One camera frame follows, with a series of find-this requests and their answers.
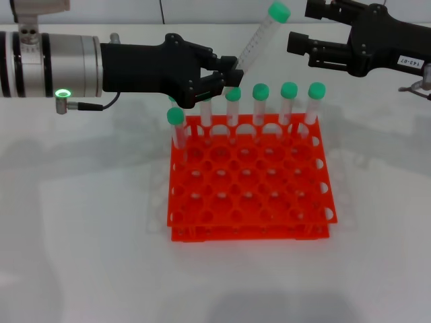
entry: orange test tube rack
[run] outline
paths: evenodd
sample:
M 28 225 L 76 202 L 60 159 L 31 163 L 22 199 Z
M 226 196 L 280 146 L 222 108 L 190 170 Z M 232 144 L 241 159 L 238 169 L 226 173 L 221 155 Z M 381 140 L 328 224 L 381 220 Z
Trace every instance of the orange test tube rack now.
M 186 147 L 172 145 L 170 160 L 172 241 L 329 238 L 337 215 L 319 122 L 304 139 L 304 114 L 286 126 L 278 114 L 266 114 L 259 127 L 252 119 L 243 114 L 228 127 L 226 115 L 215 115 L 202 127 L 198 116 L 186 117 Z M 255 131 L 239 131 L 246 124 Z M 212 135 L 220 125 L 229 133 Z

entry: green test tube cap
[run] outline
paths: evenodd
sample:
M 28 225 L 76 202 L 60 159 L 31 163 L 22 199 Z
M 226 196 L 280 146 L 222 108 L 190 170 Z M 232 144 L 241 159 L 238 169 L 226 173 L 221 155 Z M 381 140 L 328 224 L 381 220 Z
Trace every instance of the green test tube cap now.
M 284 24 L 290 17 L 290 10 L 286 5 L 284 5 L 284 3 L 275 1 L 271 7 L 269 7 L 268 14 L 276 22 Z
M 315 100 L 322 100 L 326 94 L 326 87 L 323 83 L 313 83 L 308 89 L 308 96 Z
M 172 126 L 178 126 L 184 122 L 184 112 L 181 108 L 174 107 L 168 110 L 168 122 Z
M 281 87 L 281 96 L 285 99 L 294 99 L 298 95 L 298 86 L 292 82 L 286 82 Z
M 239 87 L 234 87 L 225 95 L 227 101 L 235 102 L 241 99 L 241 89 Z
M 269 97 L 269 87 L 266 84 L 259 83 L 253 88 L 253 98 L 257 101 L 265 101 Z

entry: test tube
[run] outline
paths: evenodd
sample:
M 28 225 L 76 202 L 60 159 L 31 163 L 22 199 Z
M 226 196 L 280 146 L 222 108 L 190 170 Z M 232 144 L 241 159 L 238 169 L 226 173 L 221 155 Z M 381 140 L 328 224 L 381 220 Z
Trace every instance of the test tube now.
M 236 69 L 248 71 L 253 61 L 259 56 L 279 27 L 290 17 L 290 10 L 283 3 L 275 1 L 268 9 L 266 18 L 248 42 L 238 58 Z
M 312 125 L 316 122 L 321 100 L 325 97 L 325 93 L 325 84 L 316 82 L 310 85 L 310 88 L 308 89 L 308 104 L 304 120 L 305 125 Z M 301 133 L 302 138 L 307 138 L 308 129 L 303 128 Z
M 168 110 L 168 122 L 172 129 L 172 140 L 177 149 L 186 147 L 186 133 L 184 130 L 184 112 L 181 108 L 173 107 Z
M 201 101 L 199 106 L 201 109 L 201 125 L 203 127 L 210 127 L 213 118 L 211 98 Z
M 172 96 L 168 96 L 168 98 L 172 107 L 178 106 L 178 104 L 176 104 L 175 99 Z
M 235 127 L 238 124 L 238 115 L 240 110 L 241 89 L 235 87 L 225 95 L 227 100 L 226 117 L 229 127 Z
M 278 116 L 278 123 L 287 126 L 292 117 L 294 100 L 298 95 L 298 86 L 292 82 L 286 82 L 281 87 L 281 109 Z
M 265 120 L 265 110 L 267 98 L 269 97 L 269 87 L 266 84 L 259 83 L 253 88 L 253 98 L 255 99 L 255 109 L 253 112 L 253 124 L 263 126 Z

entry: cable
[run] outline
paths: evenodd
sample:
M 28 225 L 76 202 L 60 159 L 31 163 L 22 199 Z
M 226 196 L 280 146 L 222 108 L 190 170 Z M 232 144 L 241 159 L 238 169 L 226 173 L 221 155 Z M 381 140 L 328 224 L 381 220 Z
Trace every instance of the cable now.
M 415 95 L 417 95 L 417 96 L 420 96 L 421 98 L 424 98 L 424 99 L 427 99 L 427 100 L 430 100 L 430 101 L 431 101 L 431 94 L 426 95 L 426 94 L 420 93 L 420 92 L 418 92 L 418 91 L 413 90 L 411 87 L 400 87 L 400 88 L 398 89 L 398 91 L 399 91 L 399 92 L 410 92 L 410 93 L 412 93 L 412 94 L 415 94 Z
M 111 106 L 113 106 L 115 104 L 115 102 L 117 102 L 117 100 L 120 97 L 121 92 L 118 92 L 117 95 L 115 96 L 115 98 L 112 99 L 111 102 L 109 102 L 107 105 L 103 106 L 102 110 L 106 110 L 107 108 L 110 108 Z
M 85 102 L 78 102 L 77 103 L 77 110 L 79 111 L 103 111 L 107 108 L 110 108 L 117 102 L 117 100 L 120 97 L 121 92 L 118 92 L 115 96 L 115 98 L 112 99 L 111 102 L 109 102 L 107 105 L 103 106 L 101 104 L 93 104 L 93 103 L 85 103 Z

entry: white table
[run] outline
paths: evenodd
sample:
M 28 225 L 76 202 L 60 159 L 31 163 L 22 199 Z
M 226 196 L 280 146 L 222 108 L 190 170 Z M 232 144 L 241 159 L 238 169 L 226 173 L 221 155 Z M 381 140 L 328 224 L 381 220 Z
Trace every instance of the white table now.
M 167 32 L 237 55 L 255 25 L 46 26 L 159 44 Z M 0 30 L 11 30 L 1 26 Z M 425 323 L 431 321 L 431 103 L 417 77 L 311 69 L 288 32 L 342 42 L 348 27 L 285 26 L 242 82 L 327 84 L 321 119 L 339 224 L 329 240 L 172 243 L 170 102 L 123 94 L 103 113 L 0 100 L 1 323 Z M 108 102 L 112 94 L 89 102 Z M 224 113 L 223 98 L 214 110 Z

